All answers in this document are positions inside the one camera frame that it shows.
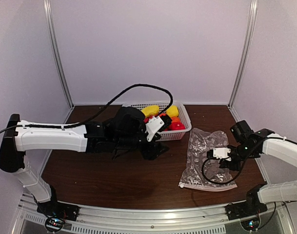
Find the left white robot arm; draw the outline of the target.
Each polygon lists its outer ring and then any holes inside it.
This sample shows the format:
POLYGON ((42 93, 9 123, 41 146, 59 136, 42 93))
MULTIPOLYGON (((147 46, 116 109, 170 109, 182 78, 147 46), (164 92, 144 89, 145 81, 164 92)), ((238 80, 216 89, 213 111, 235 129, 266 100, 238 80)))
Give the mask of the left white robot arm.
POLYGON ((54 188, 31 168, 26 151, 68 150, 85 153, 113 153, 118 157, 138 150, 146 160, 154 160, 168 147, 159 142, 160 133, 172 123, 167 114, 145 120, 142 111, 121 107, 113 118, 104 122, 88 120, 75 124, 40 124, 11 115, 0 146, 0 169, 13 173, 51 215, 62 213, 54 188))

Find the yellow lemon toy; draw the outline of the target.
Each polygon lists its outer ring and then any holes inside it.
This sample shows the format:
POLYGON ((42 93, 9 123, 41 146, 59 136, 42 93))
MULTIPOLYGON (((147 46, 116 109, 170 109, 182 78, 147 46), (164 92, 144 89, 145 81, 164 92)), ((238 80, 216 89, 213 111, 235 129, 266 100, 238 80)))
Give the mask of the yellow lemon toy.
POLYGON ((167 110, 166 110, 166 114, 169 117, 178 117, 179 116, 179 110, 178 107, 175 105, 171 105, 167 110))

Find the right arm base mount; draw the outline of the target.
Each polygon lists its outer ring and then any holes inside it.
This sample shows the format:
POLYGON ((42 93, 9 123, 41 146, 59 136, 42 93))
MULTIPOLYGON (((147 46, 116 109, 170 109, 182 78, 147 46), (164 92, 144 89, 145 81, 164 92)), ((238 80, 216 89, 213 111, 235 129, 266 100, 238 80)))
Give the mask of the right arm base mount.
POLYGON ((228 220, 239 219, 241 227, 246 231, 256 231, 261 224, 260 214, 266 212, 264 204, 250 207, 246 201, 240 203, 229 203, 225 206, 228 220))

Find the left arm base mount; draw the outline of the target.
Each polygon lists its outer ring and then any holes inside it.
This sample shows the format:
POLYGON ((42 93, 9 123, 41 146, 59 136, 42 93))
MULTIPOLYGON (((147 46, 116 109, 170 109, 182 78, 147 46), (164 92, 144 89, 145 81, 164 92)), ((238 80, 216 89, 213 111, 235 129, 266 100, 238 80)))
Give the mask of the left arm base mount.
POLYGON ((76 221, 79 214, 79 206, 61 202, 44 202, 37 204, 37 212, 46 217, 44 227, 50 233, 62 230, 67 220, 76 221))

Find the clear dotted zip bag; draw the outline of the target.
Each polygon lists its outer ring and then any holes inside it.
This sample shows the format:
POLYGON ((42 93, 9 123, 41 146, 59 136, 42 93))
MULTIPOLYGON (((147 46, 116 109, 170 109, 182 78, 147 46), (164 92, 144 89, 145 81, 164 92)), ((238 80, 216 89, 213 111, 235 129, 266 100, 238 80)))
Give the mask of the clear dotted zip bag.
POLYGON ((207 159, 207 152, 213 148, 225 148, 228 137, 223 131, 205 132, 193 128, 190 132, 186 169, 183 171, 178 186, 207 192, 223 192, 237 187, 228 169, 221 169, 218 160, 207 159))

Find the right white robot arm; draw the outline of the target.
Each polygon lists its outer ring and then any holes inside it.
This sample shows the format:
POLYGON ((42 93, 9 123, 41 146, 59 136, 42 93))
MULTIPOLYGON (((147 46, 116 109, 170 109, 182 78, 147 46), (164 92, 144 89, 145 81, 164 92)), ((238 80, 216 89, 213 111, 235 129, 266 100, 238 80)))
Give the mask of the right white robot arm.
MULTIPOLYGON (((244 120, 230 128, 238 146, 214 148, 213 157, 220 160, 221 168, 240 172, 248 158, 273 156, 297 168, 297 143, 269 129, 253 131, 244 120)), ((297 202, 297 180, 277 184, 267 183, 253 188, 242 205, 246 215, 253 215, 261 204, 297 202)))

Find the red bell pepper toy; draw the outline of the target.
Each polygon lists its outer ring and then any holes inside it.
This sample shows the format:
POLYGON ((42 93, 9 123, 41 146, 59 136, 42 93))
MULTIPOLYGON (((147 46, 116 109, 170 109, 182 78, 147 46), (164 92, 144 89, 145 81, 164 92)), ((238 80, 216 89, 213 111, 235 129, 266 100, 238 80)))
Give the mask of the red bell pepper toy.
POLYGON ((169 126, 170 131, 180 131, 180 130, 185 130, 185 126, 181 122, 172 122, 171 125, 169 126))

